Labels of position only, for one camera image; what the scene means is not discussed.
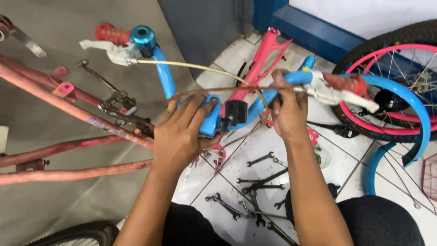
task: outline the red basket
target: red basket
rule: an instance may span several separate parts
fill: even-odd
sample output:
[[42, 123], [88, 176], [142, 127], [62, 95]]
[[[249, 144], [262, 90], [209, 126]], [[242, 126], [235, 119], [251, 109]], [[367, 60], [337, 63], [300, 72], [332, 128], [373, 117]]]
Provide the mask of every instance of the red basket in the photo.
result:
[[422, 191], [427, 197], [437, 201], [437, 154], [423, 161]]

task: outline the white tile floor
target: white tile floor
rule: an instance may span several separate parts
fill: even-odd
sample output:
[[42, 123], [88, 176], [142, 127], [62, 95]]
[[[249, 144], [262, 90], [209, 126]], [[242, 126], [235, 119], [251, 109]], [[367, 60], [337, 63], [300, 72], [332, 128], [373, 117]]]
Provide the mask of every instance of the white tile floor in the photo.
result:
[[[243, 62], [252, 62], [253, 56], [260, 45], [260, 36], [257, 34], [250, 35], [247, 39], [240, 39], [234, 42], [220, 57], [211, 65], [230, 73], [236, 74]], [[271, 53], [267, 59], [267, 65], [271, 63], [278, 52]], [[276, 68], [296, 70], [303, 62], [304, 58], [311, 53], [295, 44], [291, 44], [285, 53], [285, 60], [281, 60]], [[335, 67], [334, 64], [327, 62], [322, 58], [317, 58], [315, 70], [330, 72]], [[235, 81], [229, 77], [204, 72], [197, 80], [203, 88], [228, 87], [235, 85]], [[272, 78], [268, 75], [261, 81], [261, 85], [268, 85]], [[222, 101], [226, 100], [231, 92], [222, 92], [218, 94]], [[251, 103], [256, 95], [249, 94], [245, 101]], [[339, 120], [334, 116], [329, 106], [324, 105], [312, 98], [309, 99], [308, 120], [318, 123], [336, 124]], [[361, 189], [361, 172], [370, 155], [380, 146], [381, 143], [373, 141], [365, 136], [358, 136], [352, 139], [345, 139], [334, 132], [321, 127], [312, 127], [320, 137], [318, 142], [331, 155], [331, 164], [323, 169], [323, 175], [327, 183], [340, 185], [337, 202], [351, 198], [359, 197], [363, 194]], [[245, 128], [234, 132], [230, 137], [224, 137], [221, 144], [226, 144], [246, 133], [254, 130], [250, 136], [237, 141], [225, 148], [226, 159], [222, 171], [213, 177], [213, 156], [200, 160], [196, 169], [192, 169], [186, 182], [182, 181], [183, 175], [177, 185], [173, 201], [180, 204], [189, 204], [196, 207], [212, 223], [216, 232], [232, 245], [287, 245], [274, 232], [267, 230], [267, 227], [257, 227], [254, 219], [240, 218], [233, 220], [231, 214], [220, 204], [215, 202], [206, 202], [205, 197], [220, 193], [222, 199], [239, 208], [243, 207], [238, 201], [245, 200], [249, 196], [244, 196], [241, 189], [245, 187], [244, 183], [237, 184], [237, 178], [244, 179], [261, 179], [268, 177], [283, 169], [279, 164], [273, 163], [270, 159], [255, 164], [248, 168], [247, 161], [252, 161], [260, 156], [266, 155], [273, 151], [275, 157], [286, 162], [286, 153], [283, 142], [278, 137], [274, 129], [268, 129], [258, 122], [252, 122]], [[393, 148], [401, 154], [406, 153], [406, 148], [398, 144]], [[436, 143], [430, 143], [423, 157], [427, 158], [437, 150]], [[402, 184], [399, 177], [394, 172], [389, 162], [383, 159], [378, 165], [377, 176], [375, 180], [376, 192], [379, 196], [390, 199], [403, 206], [416, 220], [421, 230], [426, 245], [437, 245], [437, 234], [434, 229], [437, 228], [437, 214], [433, 213], [433, 205], [429, 203], [426, 197], [420, 192], [415, 183], [420, 184], [420, 171], [422, 160], [418, 160], [407, 168], [406, 172], [410, 174], [413, 180], [410, 180], [406, 172], [395, 160], [400, 162], [400, 155], [393, 153], [392, 156], [386, 155], [394, 168], [405, 182], [408, 190], [417, 199], [420, 209], [416, 209], [412, 199], [408, 196], [407, 189]], [[260, 209], [264, 212], [285, 215], [285, 208], [282, 206], [279, 210], [274, 207], [274, 203], [284, 199], [289, 189], [287, 174], [284, 174], [272, 181], [272, 184], [284, 184], [284, 190], [280, 189], [261, 189], [257, 191], [257, 200]], [[270, 218], [276, 223], [281, 230], [287, 233], [293, 240], [298, 242], [298, 238], [291, 223], [286, 220]]]

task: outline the red handlebar grip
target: red handlebar grip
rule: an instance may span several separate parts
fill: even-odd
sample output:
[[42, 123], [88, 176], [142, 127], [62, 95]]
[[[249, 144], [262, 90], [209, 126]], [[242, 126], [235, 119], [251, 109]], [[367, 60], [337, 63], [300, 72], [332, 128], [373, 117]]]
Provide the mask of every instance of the red handlebar grip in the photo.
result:
[[328, 84], [339, 91], [346, 90], [363, 96], [367, 93], [367, 83], [360, 76], [343, 77], [335, 74], [323, 74]]
[[129, 31], [117, 29], [107, 22], [97, 25], [94, 33], [97, 40], [108, 40], [117, 46], [128, 43], [131, 36]]

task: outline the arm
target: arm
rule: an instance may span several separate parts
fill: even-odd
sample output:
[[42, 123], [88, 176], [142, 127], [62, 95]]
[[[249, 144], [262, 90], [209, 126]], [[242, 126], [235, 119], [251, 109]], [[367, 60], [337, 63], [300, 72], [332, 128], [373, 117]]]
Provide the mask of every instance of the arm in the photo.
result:
[[178, 109], [177, 100], [169, 103], [154, 130], [153, 167], [114, 246], [162, 244], [164, 222], [179, 176], [204, 148], [217, 144], [223, 136], [198, 138], [203, 120], [216, 104], [211, 101], [199, 108], [204, 100], [202, 95], [191, 96]]
[[[282, 72], [272, 73], [278, 87], [290, 86]], [[272, 102], [274, 128], [287, 150], [291, 203], [301, 245], [349, 246], [352, 238], [329, 189], [308, 137], [308, 96], [281, 91]]]

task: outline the black tire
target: black tire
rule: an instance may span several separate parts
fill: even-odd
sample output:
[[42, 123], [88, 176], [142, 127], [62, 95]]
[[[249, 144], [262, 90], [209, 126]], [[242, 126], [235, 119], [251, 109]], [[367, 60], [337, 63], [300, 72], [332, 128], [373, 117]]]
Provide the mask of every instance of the black tire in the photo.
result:
[[97, 240], [99, 246], [111, 246], [118, 233], [119, 230], [115, 225], [106, 221], [96, 221], [67, 228], [29, 243], [26, 246], [53, 246], [86, 238]]
[[[423, 21], [403, 28], [388, 32], [370, 40], [363, 42], [355, 47], [343, 59], [337, 63], [333, 74], [343, 74], [359, 59], [376, 50], [382, 49], [384, 46], [393, 46], [400, 44], [428, 44], [437, 46], [437, 20]], [[343, 123], [353, 126], [359, 133], [374, 138], [376, 140], [398, 142], [398, 143], [413, 143], [417, 139], [417, 135], [395, 136], [388, 134], [380, 134], [367, 130], [354, 122], [352, 122], [341, 110], [340, 106], [331, 106], [335, 116]], [[393, 124], [403, 127], [409, 127], [404, 121], [392, 119]], [[430, 141], [437, 140], [437, 131], [431, 132]]]

